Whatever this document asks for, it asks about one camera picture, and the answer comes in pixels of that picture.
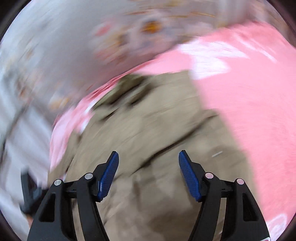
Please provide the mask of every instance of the pink bed sheet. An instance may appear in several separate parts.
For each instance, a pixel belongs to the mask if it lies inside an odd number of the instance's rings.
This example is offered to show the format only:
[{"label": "pink bed sheet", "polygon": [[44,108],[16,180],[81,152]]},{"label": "pink bed sheet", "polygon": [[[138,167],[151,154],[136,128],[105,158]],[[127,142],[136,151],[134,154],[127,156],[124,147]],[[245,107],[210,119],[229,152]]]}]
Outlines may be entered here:
[{"label": "pink bed sheet", "polygon": [[[217,108],[254,171],[259,204],[271,240],[296,211],[296,49],[264,23],[220,29],[177,46],[129,72],[161,74],[190,69],[206,108]],[[90,107],[109,91],[114,78],[84,98],[56,123],[52,168],[73,129],[82,131]]]}]

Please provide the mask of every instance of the beige cloth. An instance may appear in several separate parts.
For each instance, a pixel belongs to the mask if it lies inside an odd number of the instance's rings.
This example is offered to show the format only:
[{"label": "beige cloth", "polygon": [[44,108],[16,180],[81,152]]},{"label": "beige cloth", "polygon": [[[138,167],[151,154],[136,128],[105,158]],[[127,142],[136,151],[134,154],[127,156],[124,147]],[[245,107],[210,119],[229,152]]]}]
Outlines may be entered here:
[{"label": "beige cloth", "polygon": [[[77,180],[117,151],[120,162],[115,179],[109,195],[98,204],[110,240],[187,241],[200,203],[188,192],[179,152],[186,150],[193,161],[220,179],[243,178],[251,191],[252,175],[220,117],[202,109],[187,72],[148,81],[150,91],[134,104],[129,99],[135,95],[128,93],[118,108],[98,107],[82,136],[71,136],[74,145],[67,149],[72,154],[64,156],[58,169],[65,171],[70,165],[66,181]],[[106,110],[111,111],[102,118]],[[220,212],[214,240],[220,238],[225,200]],[[78,240],[83,240],[77,205],[73,215]]]}]

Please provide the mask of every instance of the pink blanket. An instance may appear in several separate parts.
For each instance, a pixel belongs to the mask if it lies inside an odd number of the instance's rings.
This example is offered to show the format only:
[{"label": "pink blanket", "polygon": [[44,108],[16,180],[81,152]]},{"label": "pink blanket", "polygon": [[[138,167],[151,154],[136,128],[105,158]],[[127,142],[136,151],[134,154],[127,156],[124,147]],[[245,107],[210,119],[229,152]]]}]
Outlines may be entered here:
[{"label": "pink blanket", "polygon": [[[253,167],[271,240],[296,211],[295,63],[296,49],[273,27],[249,23],[179,45],[136,70],[191,70],[205,107],[219,109]],[[108,82],[106,90],[117,79]],[[61,159],[71,131],[87,124],[90,99],[98,99],[93,95],[58,120],[51,141],[52,167]]]}]

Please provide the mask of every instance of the round metal rivet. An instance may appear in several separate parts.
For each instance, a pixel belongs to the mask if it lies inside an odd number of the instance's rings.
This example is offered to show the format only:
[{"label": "round metal rivet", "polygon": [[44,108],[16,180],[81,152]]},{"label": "round metal rivet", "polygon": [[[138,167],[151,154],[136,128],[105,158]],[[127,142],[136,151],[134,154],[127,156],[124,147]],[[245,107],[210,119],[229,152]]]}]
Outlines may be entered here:
[{"label": "round metal rivet", "polygon": [[244,180],[241,179],[241,178],[239,178],[239,179],[237,179],[237,183],[240,184],[240,185],[243,185],[244,184]]},{"label": "round metal rivet", "polygon": [[205,177],[208,178],[208,179],[212,179],[214,177],[214,175],[212,173],[210,173],[210,172],[207,172],[205,174]]},{"label": "round metal rivet", "polygon": [[91,179],[92,177],[93,177],[93,175],[91,173],[87,173],[84,176],[85,179]]},{"label": "round metal rivet", "polygon": [[61,183],[62,183],[62,181],[60,179],[54,181],[54,184],[56,186],[60,185]]}]

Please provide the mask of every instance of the blue gripper pad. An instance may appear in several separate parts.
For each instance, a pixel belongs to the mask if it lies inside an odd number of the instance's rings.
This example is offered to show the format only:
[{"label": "blue gripper pad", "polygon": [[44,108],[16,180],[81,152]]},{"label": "blue gripper pad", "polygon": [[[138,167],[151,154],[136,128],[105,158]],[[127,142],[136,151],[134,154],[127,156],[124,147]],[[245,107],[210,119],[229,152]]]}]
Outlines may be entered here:
[{"label": "blue gripper pad", "polygon": [[119,155],[114,152],[110,160],[108,160],[107,167],[99,181],[98,198],[103,200],[108,195],[112,181],[119,165]]},{"label": "blue gripper pad", "polygon": [[191,196],[193,196],[196,201],[200,201],[202,197],[202,195],[200,194],[200,184],[192,170],[190,162],[191,160],[187,157],[186,152],[181,151],[179,153],[179,165],[183,173],[183,177],[186,181]]}]

